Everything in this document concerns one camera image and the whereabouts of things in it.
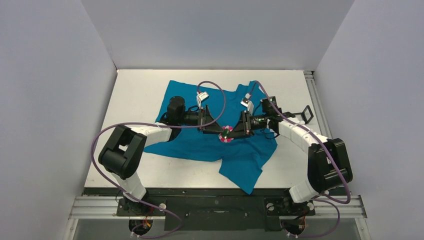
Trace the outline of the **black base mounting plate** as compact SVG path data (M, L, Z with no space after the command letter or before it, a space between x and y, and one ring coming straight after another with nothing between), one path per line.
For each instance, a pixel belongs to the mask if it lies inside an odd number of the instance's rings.
M171 231L245 231L267 232L305 228L305 218L315 215L314 197L294 203L285 188L256 189L246 194L235 188L149 188L143 203L125 198L116 188L85 188L82 197L120 197L119 216L143 216L128 219L131 228L143 224L151 228L155 220L164 221Z

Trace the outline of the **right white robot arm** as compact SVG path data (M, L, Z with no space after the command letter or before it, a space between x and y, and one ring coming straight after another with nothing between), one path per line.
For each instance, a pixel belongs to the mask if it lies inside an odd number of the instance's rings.
M327 190L346 186L353 180L347 148L340 138L331 139L306 126L307 119L299 120L296 114L283 112L275 96L260 102L262 114L242 111L239 121L231 130L224 128L222 138L241 139L254 135L256 130L270 129L278 137L290 140L307 155L307 177L289 189L282 199L283 209L296 213L302 203Z

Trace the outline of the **black square frame stand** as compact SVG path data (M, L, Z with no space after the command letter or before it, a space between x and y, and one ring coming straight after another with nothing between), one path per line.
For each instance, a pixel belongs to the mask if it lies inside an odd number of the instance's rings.
M306 125L309 124L314 118L314 114L310 105L306 105L303 111L301 112L296 112L296 113L289 112L288 114L291 118L298 118L302 120Z

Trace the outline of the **blue t-shirt garment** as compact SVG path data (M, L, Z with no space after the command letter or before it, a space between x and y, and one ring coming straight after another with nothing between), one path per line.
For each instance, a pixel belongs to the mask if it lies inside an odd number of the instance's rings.
M218 124L222 127L235 126L245 108L241 105L242 98L252 93L250 98L258 105L265 94L253 81L248 85L239 84L234 91L202 87L202 91L209 94L204 102L213 117L219 114ZM256 130L254 136L234 139L230 142L222 142L215 134L204 134L196 128L186 128L169 142L161 142L150 145L144 150L156 155L214 162L221 160L219 173L240 187L245 193L251 194L254 186L262 173L262 167L272 157L278 144L270 138L268 129Z

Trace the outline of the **aluminium side rail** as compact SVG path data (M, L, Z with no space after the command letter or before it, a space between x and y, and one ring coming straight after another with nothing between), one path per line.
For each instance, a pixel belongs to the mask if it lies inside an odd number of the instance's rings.
M306 125L313 129L315 132L320 133L323 136L332 139L332 134L324 113L324 107L318 93L316 81L314 79L313 71L304 71L304 78L308 88L308 92L311 99L310 109L313 114L313 118Z

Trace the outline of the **aluminium front rail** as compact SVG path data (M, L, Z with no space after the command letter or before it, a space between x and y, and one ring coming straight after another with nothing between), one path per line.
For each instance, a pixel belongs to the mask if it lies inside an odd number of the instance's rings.
M140 220L140 216L121 216L117 215L118 203L120 197L114 196L79 196L76 197L69 214L70 219L125 219ZM339 210L340 217L343 219L366 219L367 214L359 195L351 197L348 204L341 204L332 201L326 197L318 197L312 201L314 205L316 219L330 219L337 217Z

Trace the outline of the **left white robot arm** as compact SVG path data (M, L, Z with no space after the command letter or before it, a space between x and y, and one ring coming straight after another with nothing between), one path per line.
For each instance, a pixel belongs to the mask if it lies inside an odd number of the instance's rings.
M223 132L207 106L197 106L195 110L186 108L184 98L174 96L158 122L135 128L120 124L100 151L98 162L116 179L124 197L130 201L129 208L136 215L143 215L149 210L148 191L137 174L144 148L173 141L183 126L196 126L205 134Z

